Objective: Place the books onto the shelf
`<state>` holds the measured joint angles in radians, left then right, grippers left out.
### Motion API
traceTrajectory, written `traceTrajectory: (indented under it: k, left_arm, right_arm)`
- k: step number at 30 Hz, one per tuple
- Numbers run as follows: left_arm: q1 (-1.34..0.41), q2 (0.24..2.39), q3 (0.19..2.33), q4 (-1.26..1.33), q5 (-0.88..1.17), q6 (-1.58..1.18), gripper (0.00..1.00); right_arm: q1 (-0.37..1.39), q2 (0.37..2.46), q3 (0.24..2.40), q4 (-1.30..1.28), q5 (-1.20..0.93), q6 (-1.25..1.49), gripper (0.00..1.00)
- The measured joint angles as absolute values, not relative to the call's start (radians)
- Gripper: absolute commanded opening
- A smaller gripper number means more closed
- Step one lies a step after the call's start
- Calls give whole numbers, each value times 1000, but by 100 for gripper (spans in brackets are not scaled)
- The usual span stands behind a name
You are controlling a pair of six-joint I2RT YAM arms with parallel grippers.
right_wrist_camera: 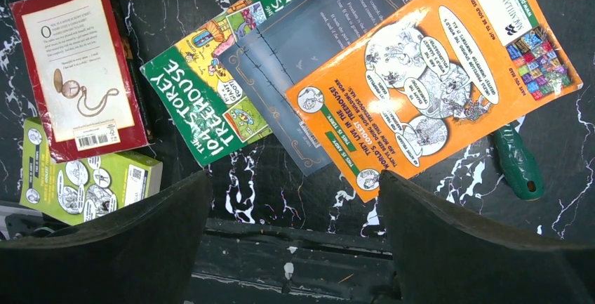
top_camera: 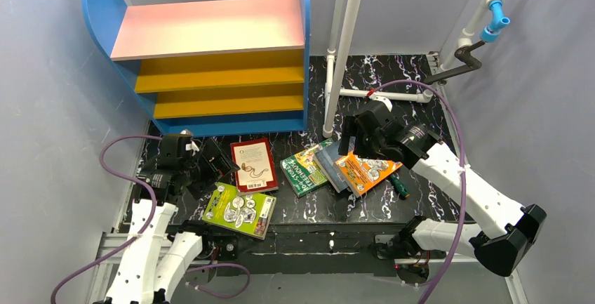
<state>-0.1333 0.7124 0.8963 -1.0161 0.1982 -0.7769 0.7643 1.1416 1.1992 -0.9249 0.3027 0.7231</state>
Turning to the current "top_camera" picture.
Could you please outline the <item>red hardcover book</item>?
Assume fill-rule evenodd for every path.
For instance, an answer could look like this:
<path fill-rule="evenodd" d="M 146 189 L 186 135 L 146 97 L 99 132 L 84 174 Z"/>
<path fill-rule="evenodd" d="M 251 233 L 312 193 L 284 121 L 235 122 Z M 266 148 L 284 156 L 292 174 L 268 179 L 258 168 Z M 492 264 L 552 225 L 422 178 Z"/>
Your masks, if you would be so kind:
<path fill-rule="evenodd" d="M 230 148 L 232 160 L 239 167 L 235 172 L 235 181 L 240 195 L 278 190 L 278 179 L 267 138 L 232 143 Z"/>

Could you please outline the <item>lime green treehouse book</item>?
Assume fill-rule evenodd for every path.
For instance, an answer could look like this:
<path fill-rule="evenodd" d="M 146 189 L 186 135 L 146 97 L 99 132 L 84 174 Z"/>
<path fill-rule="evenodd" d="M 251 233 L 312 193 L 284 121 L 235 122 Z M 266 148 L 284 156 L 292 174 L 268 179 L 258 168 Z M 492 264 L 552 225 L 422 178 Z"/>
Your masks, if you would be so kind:
<path fill-rule="evenodd" d="M 264 240 L 275 206 L 276 197 L 263 193 L 240 195 L 235 186 L 218 183 L 201 219 Z"/>

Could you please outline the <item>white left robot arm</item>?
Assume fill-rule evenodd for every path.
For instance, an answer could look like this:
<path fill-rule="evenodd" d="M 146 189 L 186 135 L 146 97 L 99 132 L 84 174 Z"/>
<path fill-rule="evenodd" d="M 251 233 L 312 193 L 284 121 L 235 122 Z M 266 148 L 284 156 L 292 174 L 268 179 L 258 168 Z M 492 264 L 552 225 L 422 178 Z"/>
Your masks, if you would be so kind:
<path fill-rule="evenodd" d="M 177 202 L 189 192 L 198 199 L 238 166 L 211 138 L 196 144 L 189 131 L 158 137 L 158 152 L 129 180 L 137 188 L 127 240 L 105 258 L 121 256 L 102 303 L 169 303 L 191 262 L 220 250 L 202 220 L 168 233 Z"/>

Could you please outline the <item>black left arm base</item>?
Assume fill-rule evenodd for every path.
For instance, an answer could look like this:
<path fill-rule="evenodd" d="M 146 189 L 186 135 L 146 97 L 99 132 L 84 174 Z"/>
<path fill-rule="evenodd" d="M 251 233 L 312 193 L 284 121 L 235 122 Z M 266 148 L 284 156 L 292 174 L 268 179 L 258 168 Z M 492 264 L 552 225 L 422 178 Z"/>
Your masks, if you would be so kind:
<path fill-rule="evenodd" d="M 174 235 L 181 232 L 193 232 L 202 237 L 202 250 L 194 261 L 230 262 L 235 261 L 239 256 L 238 237 L 229 230 L 203 220 L 184 220 L 181 224 L 169 225 L 166 232 L 171 242 Z"/>

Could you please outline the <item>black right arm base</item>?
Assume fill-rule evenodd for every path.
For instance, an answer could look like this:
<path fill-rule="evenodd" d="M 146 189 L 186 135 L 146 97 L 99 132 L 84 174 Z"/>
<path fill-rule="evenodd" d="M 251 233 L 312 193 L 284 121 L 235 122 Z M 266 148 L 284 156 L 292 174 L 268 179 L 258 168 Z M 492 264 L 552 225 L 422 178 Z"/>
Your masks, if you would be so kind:
<path fill-rule="evenodd" d="M 376 242 L 373 250 L 381 260 L 395 260 L 400 258 L 413 259 L 410 264 L 397 264 L 397 275 L 406 284 L 421 285 L 429 279 L 428 263 L 431 252 L 422 250 L 420 245 L 413 239 L 413 233 L 425 216 L 415 216 L 401 231 L 386 242 Z"/>

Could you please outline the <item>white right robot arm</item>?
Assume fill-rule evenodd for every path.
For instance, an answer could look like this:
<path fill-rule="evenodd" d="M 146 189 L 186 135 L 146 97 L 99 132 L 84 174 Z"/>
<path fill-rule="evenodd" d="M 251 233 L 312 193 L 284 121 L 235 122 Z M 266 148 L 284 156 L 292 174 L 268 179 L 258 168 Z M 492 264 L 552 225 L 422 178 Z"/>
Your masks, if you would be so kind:
<path fill-rule="evenodd" d="M 344 119 L 339 153 L 403 164 L 460 205 L 470 215 L 456 237 L 457 224 L 415 216 L 388 243 L 398 253 L 449 251 L 477 259 L 492 273 L 509 276 L 535 243 L 547 214 L 537 204 L 524 206 L 497 191 L 470 168 L 426 124 L 396 120 L 387 101 L 371 100 Z"/>

